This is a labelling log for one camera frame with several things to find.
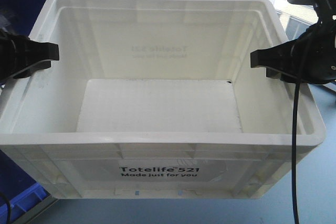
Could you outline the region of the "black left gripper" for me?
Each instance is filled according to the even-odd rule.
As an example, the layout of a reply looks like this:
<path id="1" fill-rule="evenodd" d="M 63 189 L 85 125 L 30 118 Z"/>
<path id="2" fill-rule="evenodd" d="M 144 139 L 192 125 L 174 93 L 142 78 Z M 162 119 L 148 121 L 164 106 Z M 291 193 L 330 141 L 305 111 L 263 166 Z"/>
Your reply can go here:
<path id="1" fill-rule="evenodd" d="M 37 42 L 14 36 L 1 29 L 1 82 L 9 78 L 30 77 L 38 70 L 51 67 L 59 60 L 59 47 L 50 42 Z"/>

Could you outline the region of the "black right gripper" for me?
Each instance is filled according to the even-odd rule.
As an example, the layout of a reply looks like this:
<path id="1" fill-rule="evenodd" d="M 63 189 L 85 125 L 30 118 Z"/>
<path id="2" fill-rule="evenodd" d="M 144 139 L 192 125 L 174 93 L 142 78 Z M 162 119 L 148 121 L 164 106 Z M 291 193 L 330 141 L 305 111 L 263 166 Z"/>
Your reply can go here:
<path id="1" fill-rule="evenodd" d="M 335 20 L 311 25 L 296 40 L 250 53 L 250 67 L 286 83 L 327 84 L 335 80 Z"/>

